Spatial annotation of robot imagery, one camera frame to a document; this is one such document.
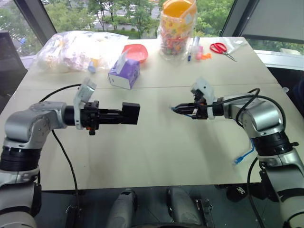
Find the wire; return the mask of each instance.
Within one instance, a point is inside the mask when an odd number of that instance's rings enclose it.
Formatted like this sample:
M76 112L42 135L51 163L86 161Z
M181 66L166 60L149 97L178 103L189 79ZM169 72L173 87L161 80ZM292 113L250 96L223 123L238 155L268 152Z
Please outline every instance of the wire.
M219 101L219 102L215 102L213 104L204 105L204 107L205 108L214 107L214 106L219 105L219 104L221 105L221 104L231 102L231 101L236 101L236 100L240 100L240 99L244 99L244 98L251 98L253 96L254 95L244 95L244 96L234 97L234 98L231 98L231 99L227 99L225 101ZM280 110L281 115L282 115L283 126L284 126L284 129L285 129L286 128L286 116L285 116L285 112L284 112L283 108L281 107L281 105L278 102L276 102L274 99L271 99L270 97L267 97L267 96L257 95L256 97L257 98L262 98L262 99L265 99L265 100L268 100L268 101L272 102Z
M242 156L239 156L238 158L236 158L233 162L234 164L239 164L247 155L249 155L250 153L252 153L253 151L255 151L255 144L253 143L253 140L250 139L251 142L251 150L248 151L247 153L243 154Z
M251 103L251 102L253 102L253 100L254 99L256 99L257 98L257 96L258 96L258 94L260 93L260 89L259 88L255 88L255 89L253 89L253 90L250 90L248 93L252 93L252 92L254 92L254 91L256 91L256 93L252 96L252 98L250 98L250 100L249 101L247 101L247 103L246 104L244 104L241 108L240 108L240 110L237 112L237 115L236 115L236 122L237 122L237 124L240 126L240 127L243 127L243 125L239 122L239 116L241 115L241 113L245 110L245 108Z
M81 86L81 84L68 85L66 87L62 87L62 88L60 88L58 90L55 90L54 92L52 92L52 93L46 95L44 98L42 98L40 100L40 102L45 101L46 99L48 99L50 96L54 95L55 93L58 93L58 92L60 92L62 90L68 89L68 88L77 87L77 86Z
M61 141L58 139L58 137L57 137L57 135L55 134L55 131L54 131L54 130L52 130L52 134L53 134L53 136L55 137L56 141L58 142L60 148L62 149L62 152L63 152L63 154L65 155L68 164L70 165L70 169L71 169L71 172L72 172L72 175L73 175L73 180L74 180L74 185L75 185L76 204L77 204L77 215L78 215L78 217L80 217L80 203L79 203L79 195L78 195L78 186L77 186L76 176L75 176L75 172L74 172L74 168L73 168L72 162L71 162L70 159L68 158L68 155L67 155L67 153L66 153L65 148L63 147Z
M185 115L185 116L187 116L187 117L192 118L192 116L191 116L191 115L189 115L189 114L183 114L183 115Z
M265 228L264 226L264 223L257 211L257 208L253 202L253 199L252 199L252 196L251 196L251 193L250 193L250 190L249 190L249 184L250 184L250 176L251 176L251 172L252 172L252 169L255 165L255 163L257 162L257 158L255 158L253 160L253 162L251 163L250 167L249 167L249 170L248 170L248 175L247 175L247 193L248 193L248 198L249 198L249 201L250 201L250 204L251 204L251 207L252 207L252 210L254 211L255 215L256 215L256 218L257 218L257 221L260 225L261 228Z
M45 101L46 99L48 99L49 97L51 97L55 93L58 93L58 92L60 92L62 90L68 89L68 88L77 87L77 86L81 86L81 84L69 85L69 86L65 86L63 88L60 88L58 90L55 90L54 92L52 92L52 93L46 95L44 98L42 98L40 100L40 102ZM79 194L78 194L78 186L77 186L76 175L75 175L75 172L74 172L74 168L73 168L72 162L70 161L70 159L69 159L69 157L68 157L68 155L66 153L65 148L63 147L61 141L58 139L58 137L57 137L57 135L56 135L56 133L55 133L54 130L52 130L52 134L53 134L54 138L56 139L56 141L58 142L58 144L59 144L59 146L60 146L60 148L61 148L64 156L66 157L66 160L67 160L67 162L68 162L68 164L70 166L70 169L71 169L71 172L72 172L72 175L73 175L74 186L75 186L75 195L76 195L76 204L77 204L77 215L78 215L78 217L80 217L80 200L79 200ZM38 183L40 183L40 171L38 173Z
M37 183L40 184L40 181L41 181L41 176L40 176L40 169L39 169L38 177L37 177Z
M262 169L262 170L264 169L264 167L263 167L263 165L262 165L262 162L259 161L259 162L258 162L258 165L259 165L260 169Z

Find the green foliage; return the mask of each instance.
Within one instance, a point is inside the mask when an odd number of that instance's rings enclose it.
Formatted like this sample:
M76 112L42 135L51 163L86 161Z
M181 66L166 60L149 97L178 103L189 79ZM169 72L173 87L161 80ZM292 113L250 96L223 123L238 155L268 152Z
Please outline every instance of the green foliage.
M163 3L164 3L165 1L166 1L166 0L159 0L158 6L159 6L159 8L160 8L160 11L162 11L162 5L163 5Z
M89 14L86 8L68 8L64 1L59 1L46 5L45 9L57 32L92 30L94 28L95 18Z
M121 9L122 1L121 0L89 0L88 1L88 10L89 12L95 14L103 28L104 23L112 24L114 29L117 28L117 25L120 24L118 17L115 15L116 12ZM105 16L105 11L108 11L111 16Z
M127 17L122 17L122 16L113 16L114 21L117 21L119 25L130 25L131 24L131 19ZM105 16L104 17L104 23L112 23L112 18L111 16Z
M198 19L195 30L219 36L234 0L198 0Z
M26 42L20 45L21 56L34 55L42 48L40 41L13 2L9 8L0 8L0 15L1 30L8 30L12 40L19 43L21 39L26 39Z
M108 30L106 32L112 32L112 33L128 36L129 39L139 39L138 32L135 31L135 29L133 31L129 31L129 30Z
M130 18L133 26L136 26L139 38L142 37L144 31L150 31L153 28L151 23L153 4L149 0L125 0L123 6L127 10L126 17Z
M304 55L304 45L271 40L247 39L248 43L255 50L280 51L280 48L298 50Z
M202 31L193 31L193 37L204 37L205 33L203 33Z

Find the clear plastic bag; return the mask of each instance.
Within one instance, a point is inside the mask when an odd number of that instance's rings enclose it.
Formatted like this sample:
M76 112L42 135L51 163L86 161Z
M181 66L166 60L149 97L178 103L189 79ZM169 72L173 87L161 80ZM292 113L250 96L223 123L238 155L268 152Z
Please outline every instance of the clear plastic bag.
M171 17L161 12L158 27L158 39L161 43L161 55L166 60L180 62L187 56L189 40L197 18L195 1L180 17Z
M226 45L227 53L232 54L240 47L247 45L247 41L244 41L240 37L219 37L212 40L212 43L220 42Z
M44 71L110 69L119 58L128 37L108 32L70 31L57 33L37 53Z

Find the black chair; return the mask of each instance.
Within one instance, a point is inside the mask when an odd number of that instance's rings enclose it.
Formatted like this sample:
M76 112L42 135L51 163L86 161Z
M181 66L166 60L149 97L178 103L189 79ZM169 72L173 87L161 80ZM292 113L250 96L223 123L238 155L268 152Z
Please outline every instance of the black chair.
M0 31L0 113L26 73L8 31Z

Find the marker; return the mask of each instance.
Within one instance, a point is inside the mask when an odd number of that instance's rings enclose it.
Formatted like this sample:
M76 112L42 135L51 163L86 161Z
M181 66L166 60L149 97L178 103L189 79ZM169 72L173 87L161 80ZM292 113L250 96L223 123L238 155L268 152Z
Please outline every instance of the marker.
M199 50L199 45L200 45L200 38L199 37L195 37L193 38L193 42L192 45L189 48L189 52L188 52L188 62L190 62L191 60L191 54L192 52L195 54L198 50Z
M199 50L196 53L196 60L201 60L202 55L203 55L203 46L199 46Z

